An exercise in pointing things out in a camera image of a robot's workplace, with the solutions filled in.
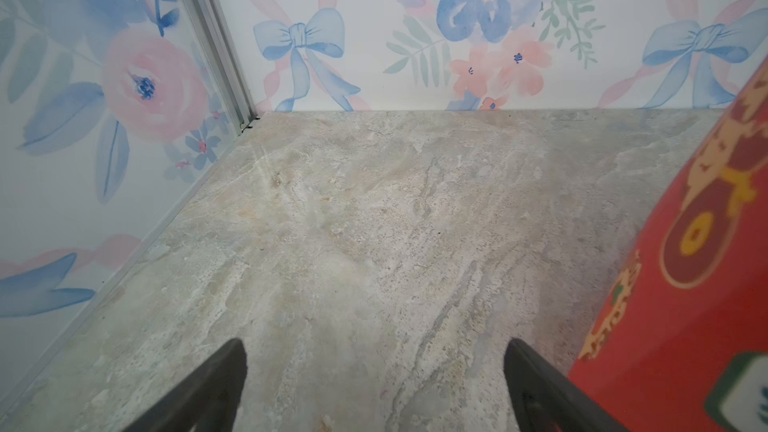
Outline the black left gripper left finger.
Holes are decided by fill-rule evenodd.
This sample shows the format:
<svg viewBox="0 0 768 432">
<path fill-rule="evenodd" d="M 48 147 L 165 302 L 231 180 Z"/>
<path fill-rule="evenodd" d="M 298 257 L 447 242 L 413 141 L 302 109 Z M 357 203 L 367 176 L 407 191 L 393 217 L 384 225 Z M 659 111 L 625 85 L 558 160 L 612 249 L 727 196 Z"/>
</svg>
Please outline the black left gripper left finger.
<svg viewBox="0 0 768 432">
<path fill-rule="evenodd" d="M 231 431 L 246 377 L 244 343 L 232 338 L 126 430 Z"/>
</svg>

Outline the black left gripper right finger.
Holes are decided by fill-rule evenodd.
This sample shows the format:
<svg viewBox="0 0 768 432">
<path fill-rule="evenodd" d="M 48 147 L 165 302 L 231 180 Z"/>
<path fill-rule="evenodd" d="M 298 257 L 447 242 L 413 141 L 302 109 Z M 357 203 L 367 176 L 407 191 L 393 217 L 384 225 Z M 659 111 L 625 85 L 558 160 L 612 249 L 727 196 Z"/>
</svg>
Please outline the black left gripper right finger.
<svg viewBox="0 0 768 432">
<path fill-rule="evenodd" d="M 509 341 L 503 362 L 521 431 L 624 431 L 626 428 L 525 341 Z"/>
</svg>

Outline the red paper gift bag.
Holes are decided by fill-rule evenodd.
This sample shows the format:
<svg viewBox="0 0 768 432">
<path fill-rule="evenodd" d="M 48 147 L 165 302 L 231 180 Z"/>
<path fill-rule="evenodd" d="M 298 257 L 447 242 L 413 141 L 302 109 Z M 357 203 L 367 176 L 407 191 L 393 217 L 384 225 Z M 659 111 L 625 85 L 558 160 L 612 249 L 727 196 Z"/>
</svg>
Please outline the red paper gift bag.
<svg viewBox="0 0 768 432">
<path fill-rule="evenodd" d="M 648 217 L 569 371 L 631 431 L 767 427 L 767 71 Z"/>
</svg>

